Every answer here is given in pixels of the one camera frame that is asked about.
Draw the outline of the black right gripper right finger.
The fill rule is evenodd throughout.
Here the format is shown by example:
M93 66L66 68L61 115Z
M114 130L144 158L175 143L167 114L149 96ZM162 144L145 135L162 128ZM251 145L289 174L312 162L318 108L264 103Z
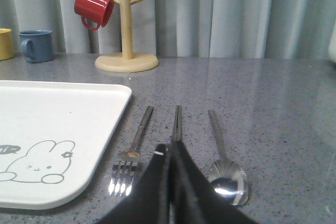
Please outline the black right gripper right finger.
M181 141L171 142L171 200L175 223L255 223L220 198Z

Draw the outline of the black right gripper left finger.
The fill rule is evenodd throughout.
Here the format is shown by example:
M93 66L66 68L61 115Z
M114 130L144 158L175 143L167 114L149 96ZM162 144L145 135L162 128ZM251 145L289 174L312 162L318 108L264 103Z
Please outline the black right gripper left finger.
M169 169L170 151L159 144L131 194L98 223L169 223Z

